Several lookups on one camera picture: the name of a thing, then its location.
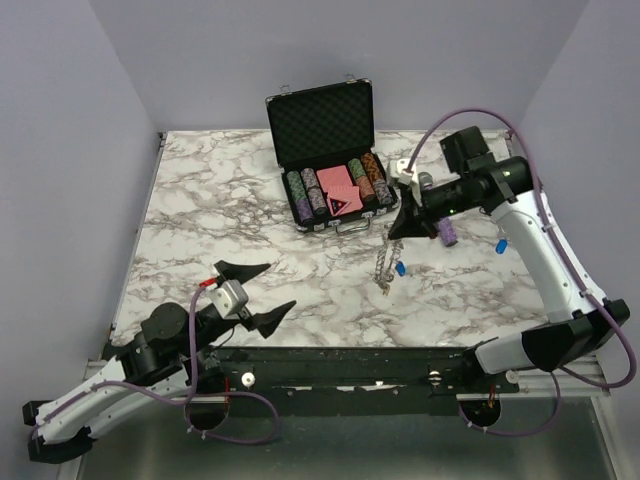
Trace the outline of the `silver disc keyring holder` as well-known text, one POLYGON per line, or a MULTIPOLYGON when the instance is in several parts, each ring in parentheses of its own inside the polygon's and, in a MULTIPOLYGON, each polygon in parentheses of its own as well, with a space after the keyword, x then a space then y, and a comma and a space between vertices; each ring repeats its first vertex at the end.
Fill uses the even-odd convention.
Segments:
POLYGON ((400 261, 404 245, 401 240, 390 240, 387 233, 382 234, 382 246, 376 255, 373 282, 382 294, 387 296, 390 291, 396 271, 396 264, 400 261))

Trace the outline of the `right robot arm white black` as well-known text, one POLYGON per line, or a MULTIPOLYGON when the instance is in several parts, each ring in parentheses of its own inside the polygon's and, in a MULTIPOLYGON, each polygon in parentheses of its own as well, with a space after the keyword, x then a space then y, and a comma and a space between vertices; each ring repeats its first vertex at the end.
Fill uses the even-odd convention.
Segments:
POLYGON ((585 271, 554 224, 546 195, 534 188, 528 161, 498 161, 481 131, 469 127, 440 142, 458 179, 427 187, 409 160, 390 162, 388 179, 401 207, 392 240, 434 238, 439 221, 472 209, 488 214, 520 255, 542 299, 547 323, 481 343, 464 355, 460 379, 480 392, 508 370, 552 372, 604 345, 630 317, 622 299, 612 300, 585 271))

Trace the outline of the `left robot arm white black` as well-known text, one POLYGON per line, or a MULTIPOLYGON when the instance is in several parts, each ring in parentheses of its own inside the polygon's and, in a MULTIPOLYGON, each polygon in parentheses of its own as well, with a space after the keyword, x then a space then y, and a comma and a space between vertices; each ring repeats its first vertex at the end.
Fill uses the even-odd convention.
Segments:
POLYGON ((273 417, 275 406, 252 391, 253 376, 241 377, 232 389, 218 355, 219 337, 237 327, 269 338, 294 307, 287 302, 253 314, 244 284, 269 269, 268 264, 237 265, 220 261, 211 278, 201 282, 188 307, 175 302, 157 306, 140 330, 92 377, 69 393, 22 407, 30 427, 30 461, 62 464, 89 452, 94 443, 134 413, 158 401, 182 410, 187 430, 217 438, 235 398, 254 399, 273 417))

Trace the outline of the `purple glitter toy microphone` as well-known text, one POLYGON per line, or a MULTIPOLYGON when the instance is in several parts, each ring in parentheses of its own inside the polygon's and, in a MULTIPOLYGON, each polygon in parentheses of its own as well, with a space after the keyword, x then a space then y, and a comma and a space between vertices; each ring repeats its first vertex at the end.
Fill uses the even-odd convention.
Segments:
MULTIPOLYGON (((418 180, 422 191, 434 188, 433 177, 428 172, 420 172, 418 174, 418 180)), ((439 220, 438 232, 441 242, 445 247, 452 247, 458 243, 456 231, 448 217, 444 217, 439 220)))

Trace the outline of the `pink playing card deck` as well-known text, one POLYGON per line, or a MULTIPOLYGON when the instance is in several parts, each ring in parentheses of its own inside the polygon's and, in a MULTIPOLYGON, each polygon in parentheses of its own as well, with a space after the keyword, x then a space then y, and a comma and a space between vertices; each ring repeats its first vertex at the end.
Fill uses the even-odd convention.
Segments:
POLYGON ((317 170, 316 176, 326 194, 329 212, 333 217, 354 213, 363 208, 359 187, 345 165, 317 170))

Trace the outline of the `black poker chip case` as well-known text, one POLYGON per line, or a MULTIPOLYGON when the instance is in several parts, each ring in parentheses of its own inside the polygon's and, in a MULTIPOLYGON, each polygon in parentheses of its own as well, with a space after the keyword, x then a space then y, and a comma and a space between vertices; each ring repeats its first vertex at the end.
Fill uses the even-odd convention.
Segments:
POLYGON ((377 197, 363 201, 352 212, 331 212, 312 206, 307 194, 294 192, 293 174, 310 168, 315 172, 338 166, 347 167, 353 159, 373 154, 374 107, 373 85, 368 79, 350 79, 299 91, 283 91, 265 99, 276 162, 293 216, 295 228, 309 234, 333 228, 338 233, 351 233, 355 223, 369 223, 373 218, 395 210, 398 195, 391 191, 390 200, 377 197))

